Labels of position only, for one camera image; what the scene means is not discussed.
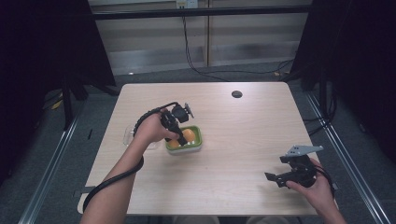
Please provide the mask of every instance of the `wall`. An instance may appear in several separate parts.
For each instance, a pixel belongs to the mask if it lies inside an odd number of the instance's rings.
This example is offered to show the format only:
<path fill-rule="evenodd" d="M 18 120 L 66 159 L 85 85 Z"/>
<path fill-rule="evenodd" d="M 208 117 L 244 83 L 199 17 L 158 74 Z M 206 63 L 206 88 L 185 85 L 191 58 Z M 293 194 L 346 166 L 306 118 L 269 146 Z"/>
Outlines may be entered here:
<path fill-rule="evenodd" d="M 92 12 L 176 8 L 176 1 L 90 0 Z M 199 7 L 309 5 L 308 0 L 200 0 Z M 294 58 L 306 13 L 188 17 L 195 67 Z M 98 21 L 114 75 L 189 67 L 181 18 Z"/>

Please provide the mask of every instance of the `metal frame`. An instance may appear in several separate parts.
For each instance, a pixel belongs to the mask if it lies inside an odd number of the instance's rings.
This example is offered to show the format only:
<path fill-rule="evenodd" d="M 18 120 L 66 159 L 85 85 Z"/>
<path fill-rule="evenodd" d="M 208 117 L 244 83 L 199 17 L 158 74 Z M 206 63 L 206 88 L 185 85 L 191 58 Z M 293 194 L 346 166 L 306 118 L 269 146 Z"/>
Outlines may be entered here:
<path fill-rule="evenodd" d="M 317 117 L 323 118 L 317 98 L 312 93 L 308 93 L 306 97 Z M 338 157 L 344 164 L 346 171 L 348 172 L 352 182 L 354 183 L 356 189 L 361 195 L 361 198 L 363 199 L 368 210 L 372 214 L 375 223 L 390 224 L 391 222 L 388 218 L 387 213 L 385 212 L 385 209 L 365 181 L 363 175 L 361 174 L 361 171 L 352 160 L 352 157 L 349 155 L 347 148 L 341 141 L 334 127 L 331 124 L 326 125 L 326 121 L 324 119 L 320 119 L 319 122 L 323 126 L 323 129 L 326 132 L 329 140 L 332 142 L 332 145 L 334 146 Z"/>
<path fill-rule="evenodd" d="M 45 17 L 63 17 L 71 20 L 125 20 L 144 18 L 167 17 L 198 17 L 198 16 L 229 16 L 229 15 L 254 15 L 254 14 L 287 14 L 306 13 L 312 11 L 329 10 L 332 6 L 283 6 L 283 7 L 209 7 L 209 8 L 184 8 L 162 9 L 146 11 L 116 11 L 96 12 L 93 14 L 79 15 L 46 15 Z"/>
<path fill-rule="evenodd" d="M 43 177 L 40 180 L 37 188 L 35 189 L 35 193 L 30 199 L 28 205 L 26 206 L 23 214 L 21 216 L 19 224 L 33 224 L 35 223 L 35 219 L 38 216 L 38 213 L 41 209 L 41 206 L 46 199 L 47 193 L 50 190 L 50 183 L 52 179 L 55 177 L 56 171 L 61 163 L 62 157 L 66 151 L 67 145 L 70 142 L 71 137 L 73 136 L 74 130 L 77 127 L 79 116 L 82 113 L 82 109 L 85 105 L 85 101 L 82 102 L 78 107 L 78 112 L 75 118 L 72 120 L 70 127 L 64 131 L 62 134 L 61 140 L 58 143 L 58 146 L 55 149 L 55 152 L 52 155 L 51 160 L 49 161 L 49 165 L 47 170 L 43 174 Z"/>

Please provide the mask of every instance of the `dark floor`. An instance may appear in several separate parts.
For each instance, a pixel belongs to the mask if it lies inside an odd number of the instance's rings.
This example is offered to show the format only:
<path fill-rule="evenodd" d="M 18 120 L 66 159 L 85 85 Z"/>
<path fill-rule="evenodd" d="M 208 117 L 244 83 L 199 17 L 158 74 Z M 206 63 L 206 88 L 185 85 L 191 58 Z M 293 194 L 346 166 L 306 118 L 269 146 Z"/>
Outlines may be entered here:
<path fill-rule="evenodd" d="M 263 72 L 276 70 L 278 63 L 223 66 L 221 70 Z M 229 81 L 278 81 L 273 73 L 249 74 L 243 72 L 214 73 L 210 76 Z M 207 82 L 220 81 L 213 77 L 203 77 L 190 69 L 116 77 L 118 89 L 125 83 L 153 82 Z M 300 88 L 300 80 L 289 82 L 289 86 L 303 119 L 316 117 L 306 94 Z M 75 191 L 84 187 L 97 149 L 101 144 L 117 97 L 109 96 L 94 88 L 87 87 L 90 97 L 85 102 L 73 102 L 75 114 L 79 113 L 76 129 L 66 146 L 55 177 L 49 183 L 45 200 L 31 223 L 76 223 L 80 219 L 77 211 L 79 197 Z M 390 223 L 396 222 L 396 165 L 381 152 L 375 139 L 361 131 L 359 120 L 338 100 L 338 107 L 332 121 L 354 162 L 371 190 L 385 209 Z M 317 121 L 307 122 L 306 129 L 314 130 Z M 23 211 L 32 198 L 41 176 L 63 134 L 63 106 L 55 110 L 47 109 L 35 131 L 34 141 L 26 150 L 13 176 L 0 188 L 0 223 L 18 223 Z M 314 145 L 325 150 L 318 153 L 324 167 L 339 186 L 336 200 L 348 223 L 376 223 L 361 194 L 341 163 L 331 141 L 325 132 L 311 136 Z M 170 223 L 170 217 L 127 217 L 126 223 Z M 244 217 L 221 217 L 222 223 L 244 223 Z M 290 223 L 299 223 L 296 217 L 288 217 Z M 321 223 L 318 217 L 302 217 L 303 223 Z"/>

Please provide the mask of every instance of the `orange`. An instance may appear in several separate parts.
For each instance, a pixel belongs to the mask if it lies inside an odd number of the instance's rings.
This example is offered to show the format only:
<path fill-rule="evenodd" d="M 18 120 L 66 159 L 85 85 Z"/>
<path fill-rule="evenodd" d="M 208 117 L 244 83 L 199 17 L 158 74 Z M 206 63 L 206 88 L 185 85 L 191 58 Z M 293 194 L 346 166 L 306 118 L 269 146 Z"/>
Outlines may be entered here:
<path fill-rule="evenodd" d="M 191 129 L 183 130 L 183 136 L 188 142 L 192 142 L 195 140 L 195 133 Z"/>
<path fill-rule="evenodd" d="M 178 147 L 180 144 L 178 143 L 178 141 L 176 139 L 172 139 L 168 142 L 168 145 L 171 148 L 175 148 L 175 147 Z"/>

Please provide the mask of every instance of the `person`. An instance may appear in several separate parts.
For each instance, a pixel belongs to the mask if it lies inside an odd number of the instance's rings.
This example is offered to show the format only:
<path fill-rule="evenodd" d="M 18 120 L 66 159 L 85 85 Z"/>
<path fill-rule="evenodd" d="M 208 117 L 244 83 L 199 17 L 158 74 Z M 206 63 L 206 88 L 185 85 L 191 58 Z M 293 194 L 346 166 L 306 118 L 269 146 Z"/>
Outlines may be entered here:
<path fill-rule="evenodd" d="M 163 138 L 178 139 L 178 134 L 166 130 L 161 125 L 161 113 L 153 114 L 144 119 L 131 144 L 126 148 L 104 181 L 135 167 L 140 162 L 149 144 L 158 142 Z M 317 161 L 311 160 L 315 165 L 320 165 Z M 87 205 L 80 223 L 123 223 L 134 186 L 134 178 L 135 174 L 129 175 L 100 190 Z M 317 175 L 317 181 L 310 188 L 305 188 L 292 181 L 288 181 L 287 185 L 303 194 L 326 224 L 346 223 L 332 199 L 327 179 L 321 174 Z"/>

